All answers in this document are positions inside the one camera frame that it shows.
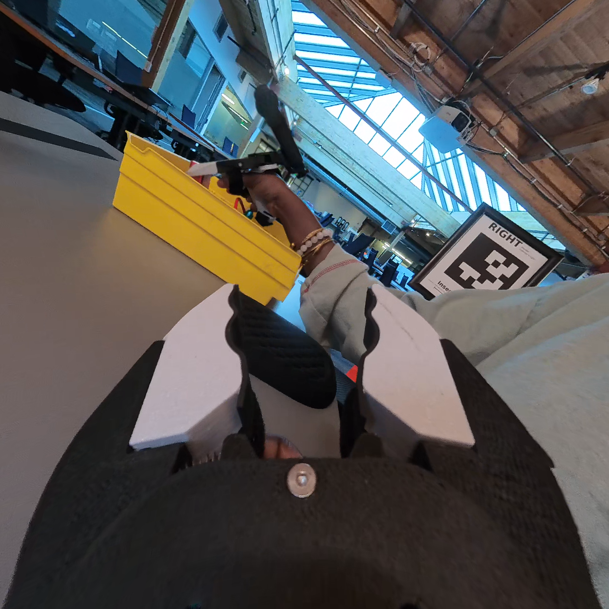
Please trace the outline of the yellow plastic bin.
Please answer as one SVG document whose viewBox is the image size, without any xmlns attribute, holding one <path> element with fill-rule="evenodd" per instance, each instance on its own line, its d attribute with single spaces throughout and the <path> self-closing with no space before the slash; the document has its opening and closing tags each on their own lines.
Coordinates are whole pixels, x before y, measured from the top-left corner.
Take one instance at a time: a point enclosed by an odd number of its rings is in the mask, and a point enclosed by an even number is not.
<svg viewBox="0 0 609 609">
<path fill-rule="evenodd" d="M 172 247 L 262 305 L 284 301 L 296 283 L 300 256 L 279 222 L 261 226 L 250 204 L 211 178 L 187 175 L 192 161 L 134 133 L 119 168 L 113 206 Z"/>
</svg>

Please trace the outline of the black office chair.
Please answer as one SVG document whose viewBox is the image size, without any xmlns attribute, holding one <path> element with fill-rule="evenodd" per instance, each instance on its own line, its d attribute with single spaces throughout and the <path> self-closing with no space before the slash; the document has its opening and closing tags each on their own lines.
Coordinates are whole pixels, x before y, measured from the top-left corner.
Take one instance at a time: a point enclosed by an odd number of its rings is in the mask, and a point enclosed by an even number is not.
<svg viewBox="0 0 609 609">
<path fill-rule="evenodd" d="M 77 113 L 86 111 L 78 96 L 11 56 L 1 56 L 1 91 L 8 95 L 17 93 L 39 106 L 52 105 Z"/>
</svg>

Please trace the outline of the person's left hand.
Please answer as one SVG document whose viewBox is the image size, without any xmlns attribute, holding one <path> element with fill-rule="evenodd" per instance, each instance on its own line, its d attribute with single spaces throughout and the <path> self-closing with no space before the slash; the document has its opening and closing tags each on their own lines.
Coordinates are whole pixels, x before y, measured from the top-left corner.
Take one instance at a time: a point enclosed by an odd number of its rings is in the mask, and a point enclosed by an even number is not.
<svg viewBox="0 0 609 609">
<path fill-rule="evenodd" d="M 301 459 L 302 453 L 286 438 L 267 435 L 264 442 L 263 459 Z"/>
</svg>

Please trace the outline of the black framed marker sign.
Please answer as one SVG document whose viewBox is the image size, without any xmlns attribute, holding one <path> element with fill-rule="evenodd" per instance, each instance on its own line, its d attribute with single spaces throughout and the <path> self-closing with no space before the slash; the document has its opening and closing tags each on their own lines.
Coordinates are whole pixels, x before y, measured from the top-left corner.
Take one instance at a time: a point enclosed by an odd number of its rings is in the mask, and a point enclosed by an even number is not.
<svg viewBox="0 0 609 609">
<path fill-rule="evenodd" d="M 425 299 L 539 285 L 564 256 L 489 205 L 480 206 L 409 282 Z"/>
</svg>

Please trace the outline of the white ceiling projector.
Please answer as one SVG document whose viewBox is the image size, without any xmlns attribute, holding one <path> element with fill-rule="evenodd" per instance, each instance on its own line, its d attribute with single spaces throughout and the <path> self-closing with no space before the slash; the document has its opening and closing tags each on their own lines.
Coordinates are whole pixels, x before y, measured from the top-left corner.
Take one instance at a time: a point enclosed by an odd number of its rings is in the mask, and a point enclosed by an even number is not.
<svg viewBox="0 0 609 609">
<path fill-rule="evenodd" d="M 438 152 L 447 154 L 466 143 L 474 124 L 475 118 L 465 103 L 449 101 L 438 107 L 418 132 Z"/>
</svg>

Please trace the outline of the person's right hand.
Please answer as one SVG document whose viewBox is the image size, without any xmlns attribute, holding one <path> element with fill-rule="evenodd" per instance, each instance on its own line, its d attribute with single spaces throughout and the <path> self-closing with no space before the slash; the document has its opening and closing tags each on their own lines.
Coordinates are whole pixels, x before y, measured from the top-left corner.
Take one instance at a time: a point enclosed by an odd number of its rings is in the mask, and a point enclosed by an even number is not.
<svg viewBox="0 0 609 609">
<path fill-rule="evenodd" d="M 320 229 L 314 213 L 277 175 L 248 173 L 242 176 L 242 181 L 248 191 L 250 209 L 256 212 L 256 203 L 262 202 L 283 225 L 291 245 L 300 248 L 310 233 Z"/>
</svg>

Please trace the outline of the black quilted wrist rest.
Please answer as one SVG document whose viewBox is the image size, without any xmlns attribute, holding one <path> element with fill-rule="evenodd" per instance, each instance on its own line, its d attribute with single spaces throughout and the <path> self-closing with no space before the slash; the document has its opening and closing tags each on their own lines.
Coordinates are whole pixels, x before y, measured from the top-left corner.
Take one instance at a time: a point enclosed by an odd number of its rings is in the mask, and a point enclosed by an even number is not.
<svg viewBox="0 0 609 609">
<path fill-rule="evenodd" d="M 244 294 L 237 294 L 234 337 L 251 376 L 312 409 L 326 409 L 336 392 L 330 355 L 313 338 Z"/>
</svg>

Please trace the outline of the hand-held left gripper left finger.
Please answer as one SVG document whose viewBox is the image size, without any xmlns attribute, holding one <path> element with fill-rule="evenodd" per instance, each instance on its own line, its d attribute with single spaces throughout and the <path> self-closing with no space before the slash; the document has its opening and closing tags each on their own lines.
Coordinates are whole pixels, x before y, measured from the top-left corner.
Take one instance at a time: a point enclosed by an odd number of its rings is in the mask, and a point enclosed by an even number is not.
<svg viewBox="0 0 609 609">
<path fill-rule="evenodd" d="M 224 285 L 165 336 L 132 449 L 184 444 L 193 459 L 214 459 L 225 438 L 240 433 L 263 456 L 265 427 L 242 346 L 240 296 L 237 285 Z"/>
</svg>

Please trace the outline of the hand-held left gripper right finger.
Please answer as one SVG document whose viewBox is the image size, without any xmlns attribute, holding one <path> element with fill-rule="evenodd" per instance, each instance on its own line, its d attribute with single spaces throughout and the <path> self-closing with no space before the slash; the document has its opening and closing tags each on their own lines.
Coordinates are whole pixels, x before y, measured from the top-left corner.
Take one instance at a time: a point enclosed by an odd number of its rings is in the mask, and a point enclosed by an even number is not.
<svg viewBox="0 0 609 609">
<path fill-rule="evenodd" d="M 368 288 L 364 353 L 340 407 L 342 457 L 409 461 L 422 442 L 471 449 L 475 437 L 437 332 L 383 286 Z"/>
</svg>

